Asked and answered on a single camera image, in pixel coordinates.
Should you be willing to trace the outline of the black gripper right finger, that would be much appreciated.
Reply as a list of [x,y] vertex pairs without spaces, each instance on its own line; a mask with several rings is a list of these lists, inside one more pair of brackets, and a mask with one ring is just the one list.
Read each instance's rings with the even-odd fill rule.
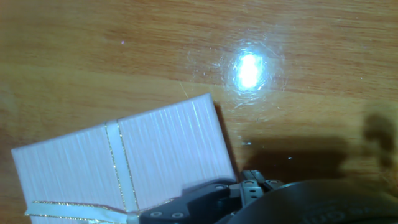
[[258,170],[244,170],[241,172],[242,206],[248,206],[265,193],[284,185],[281,180],[265,178]]

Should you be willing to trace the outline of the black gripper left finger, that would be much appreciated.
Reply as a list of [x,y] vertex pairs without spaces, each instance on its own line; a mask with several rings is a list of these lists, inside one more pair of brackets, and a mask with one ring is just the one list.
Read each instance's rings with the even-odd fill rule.
[[183,190],[172,201],[139,215],[140,224],[216,223],[241,209],[239,187],[226,179]]

